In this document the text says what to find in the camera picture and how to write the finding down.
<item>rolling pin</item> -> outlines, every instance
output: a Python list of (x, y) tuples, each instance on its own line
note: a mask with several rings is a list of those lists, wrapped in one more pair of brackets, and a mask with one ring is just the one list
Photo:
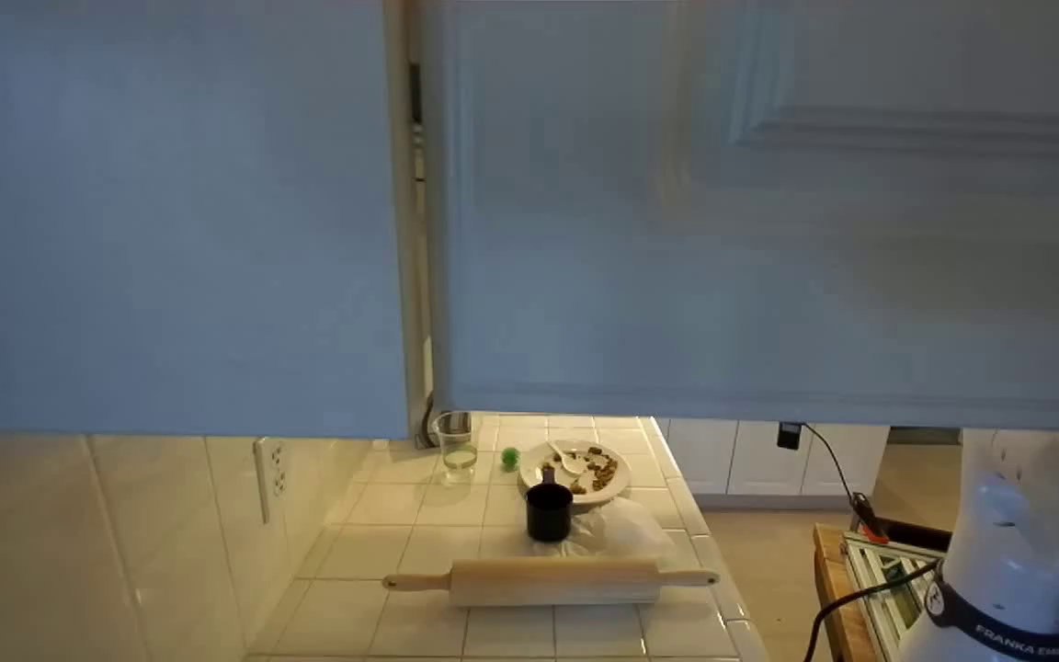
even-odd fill
[(718, 583), (652, 558), (462, 558), (450, 575), (391, 575), (392, 591), (446, 587), (455, 605), (652, 604), (661, 583)]

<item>wall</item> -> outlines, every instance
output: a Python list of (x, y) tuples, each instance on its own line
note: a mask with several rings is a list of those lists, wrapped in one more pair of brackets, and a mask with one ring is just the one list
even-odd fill
[(270, 527), (255, 437), (0, 437), (0, 658), (243, 658), (368, 452), (260, 446)]

